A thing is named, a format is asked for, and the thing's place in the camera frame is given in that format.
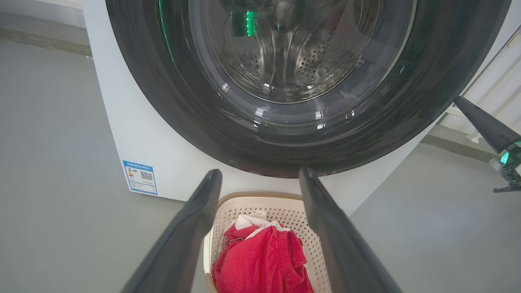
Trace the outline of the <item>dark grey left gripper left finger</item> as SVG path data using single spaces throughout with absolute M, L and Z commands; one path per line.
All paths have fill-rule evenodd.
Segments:
M 210 232 L 223 175 L 210 170 L 202 179 L 122 289 L 123 293 L 189 293 L 199 249 Z

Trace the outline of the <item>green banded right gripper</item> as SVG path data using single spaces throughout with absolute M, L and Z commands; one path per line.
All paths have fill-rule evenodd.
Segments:
M 521 191 L 521 137 L 519 133 L 462 96 L 457 96 L 454 104 L 488 145 L 495 152 L 502 154 L 500 158 L 491 159 L 489 164 L 508 182 L 508 185 L 494 188 L 493 192 Z

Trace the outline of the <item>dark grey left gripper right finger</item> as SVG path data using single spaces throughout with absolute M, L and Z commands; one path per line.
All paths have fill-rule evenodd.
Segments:
M 298 178 L 308 225 L 320 238 L 331 291 L 400 293 L 401 289 L 314 171 L 303 167 Z

